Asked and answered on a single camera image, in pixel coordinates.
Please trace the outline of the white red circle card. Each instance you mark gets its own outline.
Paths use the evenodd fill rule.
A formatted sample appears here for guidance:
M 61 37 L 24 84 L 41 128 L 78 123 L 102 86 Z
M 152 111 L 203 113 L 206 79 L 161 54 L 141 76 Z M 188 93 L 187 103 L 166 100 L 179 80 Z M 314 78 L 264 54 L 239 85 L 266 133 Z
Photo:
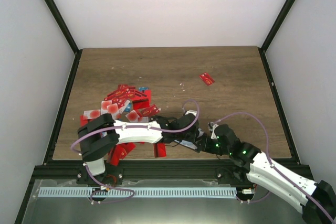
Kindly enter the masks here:
M 120 110 L 116 103 L 107 106 L 107 113 L 111 114 L 114 119 L 120 117 Z
M 100 114 L 101 114 L 100 110 L 86 110 L 83 112 L 83 118 L 85 120 L 92 120 L 98 118 Z

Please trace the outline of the red card black stripe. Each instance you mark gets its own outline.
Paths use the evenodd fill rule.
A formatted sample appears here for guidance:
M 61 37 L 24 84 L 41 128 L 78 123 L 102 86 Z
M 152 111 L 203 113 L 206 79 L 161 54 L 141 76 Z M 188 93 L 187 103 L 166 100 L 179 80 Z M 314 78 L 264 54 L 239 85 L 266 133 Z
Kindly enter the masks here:
M 154 157 L 166 157 L 166 146 L 164 143 L 153 144 L 154 147 Z

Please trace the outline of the black aluminium frame rail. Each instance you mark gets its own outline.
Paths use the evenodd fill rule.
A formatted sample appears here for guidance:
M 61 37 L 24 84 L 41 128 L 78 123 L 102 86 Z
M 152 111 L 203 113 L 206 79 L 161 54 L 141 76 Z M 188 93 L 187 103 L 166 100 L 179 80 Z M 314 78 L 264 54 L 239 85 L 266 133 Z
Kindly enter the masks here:
M 79 160 L 50 161 L 35 166 L 33 175 L 40 179 L 76 179 L 84 168 Z M 121 161 L 117 167 L 106 165 L 106 171 L 122 179 L 214 179 L 219 170 L 233 170 L 236 166 L 228 159 L 148 159 Z

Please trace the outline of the white red circle card upper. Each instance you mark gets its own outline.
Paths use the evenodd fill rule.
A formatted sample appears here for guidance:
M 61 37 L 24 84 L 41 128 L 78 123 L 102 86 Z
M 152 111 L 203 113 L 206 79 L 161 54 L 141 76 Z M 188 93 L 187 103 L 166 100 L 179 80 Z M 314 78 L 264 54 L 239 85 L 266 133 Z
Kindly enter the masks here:
M 111 114 L 114 119 L 120 117 L 120 110 L 116 103 L 107 106 L 107 113 Z

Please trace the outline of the lone red VIP card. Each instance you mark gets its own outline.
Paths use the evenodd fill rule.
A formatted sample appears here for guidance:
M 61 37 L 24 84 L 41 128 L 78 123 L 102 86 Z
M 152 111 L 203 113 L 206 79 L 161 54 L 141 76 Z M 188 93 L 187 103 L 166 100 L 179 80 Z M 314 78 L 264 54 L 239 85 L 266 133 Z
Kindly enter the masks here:
M 207 72 L 200 74 L 199 77 L 207 86 L 215 83 L 215 80 Z

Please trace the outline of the black leather card holder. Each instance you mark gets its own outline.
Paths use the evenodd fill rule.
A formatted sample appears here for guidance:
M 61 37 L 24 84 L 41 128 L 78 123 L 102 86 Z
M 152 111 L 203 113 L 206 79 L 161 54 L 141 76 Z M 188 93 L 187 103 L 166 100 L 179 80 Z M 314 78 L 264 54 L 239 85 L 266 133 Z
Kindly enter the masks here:
M 180 144 L 186 148 L 189 148 L 197 153 L 202 151 L 202 142 L 206 134 L 201 129 L 198 129 L 197 137 L 192 141 L 182 140 Z

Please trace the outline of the red VIP card centre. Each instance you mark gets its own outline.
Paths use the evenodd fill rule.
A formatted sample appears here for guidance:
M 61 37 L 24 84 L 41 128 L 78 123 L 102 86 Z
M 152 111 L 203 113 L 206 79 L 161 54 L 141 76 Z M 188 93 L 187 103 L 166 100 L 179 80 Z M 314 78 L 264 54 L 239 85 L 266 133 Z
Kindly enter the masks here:
M 140 111 L 140 116 L 141 117 L 151 117 L 151 116 L 154 116 L 154 115 L 158 114 L 160 111 L 161 111 L 161 108 L 159 108 L 158 106 L 153 104 L 153 105 L 141 110 Z

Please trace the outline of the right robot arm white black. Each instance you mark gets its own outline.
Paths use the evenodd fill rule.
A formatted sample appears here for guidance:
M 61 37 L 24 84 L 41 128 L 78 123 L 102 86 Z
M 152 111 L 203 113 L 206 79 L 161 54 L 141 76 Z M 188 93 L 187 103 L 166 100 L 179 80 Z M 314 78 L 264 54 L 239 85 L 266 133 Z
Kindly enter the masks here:
M 275 162 L 256 146 L 242 142 L 227 124 L 214 124 L 210 135 L 199 134 L 195 144 L 203 152 L 228 155 L 237 166 L 235 181 L 267 189 L 301 213 L 305 223 L 335 223 L 335 192 L 329 183 L 315 182 Z

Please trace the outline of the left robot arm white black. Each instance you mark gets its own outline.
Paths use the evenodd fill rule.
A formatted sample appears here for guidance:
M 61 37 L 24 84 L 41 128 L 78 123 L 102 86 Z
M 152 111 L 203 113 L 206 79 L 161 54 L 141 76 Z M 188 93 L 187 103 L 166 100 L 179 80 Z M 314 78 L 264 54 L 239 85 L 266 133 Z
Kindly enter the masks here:
M 71 150 L 81 155 L 89 178 L 95 184 L 102 184 L 107 178 L 104 156 L 118 146 L 131 143 L 170 144 L 186 143 L 195 147 L 204 135 L 199 128 L 198 114 L 186 112 L 181 118 L 166 118 L 155 115 L 148 122 L 123 122 L 104 114 L 80 127 L 78 139 Z

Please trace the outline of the blue card top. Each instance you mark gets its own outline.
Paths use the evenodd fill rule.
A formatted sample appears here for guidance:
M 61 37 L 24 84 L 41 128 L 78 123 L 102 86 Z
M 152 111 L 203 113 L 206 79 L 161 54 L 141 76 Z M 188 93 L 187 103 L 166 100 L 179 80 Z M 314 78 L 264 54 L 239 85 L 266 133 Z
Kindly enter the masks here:
M 149 87 L 139 87 L 138 88 L 139 91 L 148 90 L 148 89 L 149 89 Z

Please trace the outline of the red VIP card top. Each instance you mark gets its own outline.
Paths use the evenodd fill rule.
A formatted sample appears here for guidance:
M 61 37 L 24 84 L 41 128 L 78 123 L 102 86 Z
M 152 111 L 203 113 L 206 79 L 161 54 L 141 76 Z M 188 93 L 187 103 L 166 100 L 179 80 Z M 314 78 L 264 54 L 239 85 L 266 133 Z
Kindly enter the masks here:
M 114 98 L 120 98 L 125 96 L 126 94 L 128 94 L 131 90 L 129 88 L 123 88 L 123 89 L 117 89 L 114 90 L 112 93 L 108 94 L 104 100 L 108 101 L 108 100 L 112 100 Z

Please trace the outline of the white red circle card left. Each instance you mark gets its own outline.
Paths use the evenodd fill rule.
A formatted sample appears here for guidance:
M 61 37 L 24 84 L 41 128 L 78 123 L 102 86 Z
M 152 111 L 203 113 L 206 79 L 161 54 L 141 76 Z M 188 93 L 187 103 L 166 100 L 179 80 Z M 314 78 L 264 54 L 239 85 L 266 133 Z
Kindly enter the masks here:
M 86 110 L 83 112 L 83 118 L 85 120 L 92 120 L 98 118 L 100 114 L 101 114 L 100 110 Z

